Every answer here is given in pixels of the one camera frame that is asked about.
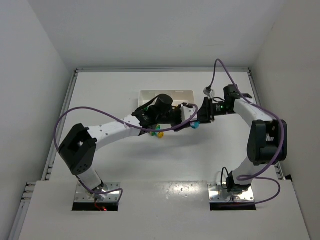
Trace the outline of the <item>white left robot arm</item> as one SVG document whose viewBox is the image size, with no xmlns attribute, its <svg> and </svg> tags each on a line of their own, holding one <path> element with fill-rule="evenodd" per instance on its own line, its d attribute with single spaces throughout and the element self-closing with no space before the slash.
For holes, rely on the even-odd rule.
<svg viewBox="0 0 320 240">
<path fill-rule="evenodd" d="M 92 166 L 96 151 L 125 138 L 161 133 L 157 125 L 170 125 L 170 131 L 188 128 L 196 119 L 197 111 L 195 104 L 184 102 L 173 106 L 169 95 L 159 94 L 126 117 L 108 114 L 112 122 L 97 126 L 74 125 L 55 147 L 71 174 L 89 193 L 106 194 L 104 183 Z"/>
</svg>

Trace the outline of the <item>teal green lego stack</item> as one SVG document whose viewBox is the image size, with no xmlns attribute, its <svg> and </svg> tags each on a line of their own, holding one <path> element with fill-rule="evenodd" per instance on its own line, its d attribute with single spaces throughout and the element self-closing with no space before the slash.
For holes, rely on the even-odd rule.
<svg viewBox="0 0 320 240">
<path fill-rule="evenodd" d="M 197 129 L 200 126 L 200 122 L 199 121 L 193 121 L 190 123 L 190 127 L 192 129 Z"/>
</svg>

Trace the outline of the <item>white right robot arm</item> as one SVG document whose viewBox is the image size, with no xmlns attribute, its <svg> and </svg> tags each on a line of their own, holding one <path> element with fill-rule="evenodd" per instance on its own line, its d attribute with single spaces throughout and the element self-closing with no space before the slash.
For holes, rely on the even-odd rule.
<svg viewBox="0 0 320 240">
<path fill-rule="evenodd" d="M 209 86 L 203 92 L 206 97 L 197 112 L 200 124 L 212 123 L 217 116 L 237 114 L 250 128 L 247 156 L 238 168 L 227 173 L 224 187 L 229 193 L 245 192 L 253 179 L 286 159 L 287 123 L 262 110 L 250 94 L 239 93 L 237 85 L 224 87 L 222 101 L 215 100 Z"/>
</svg>

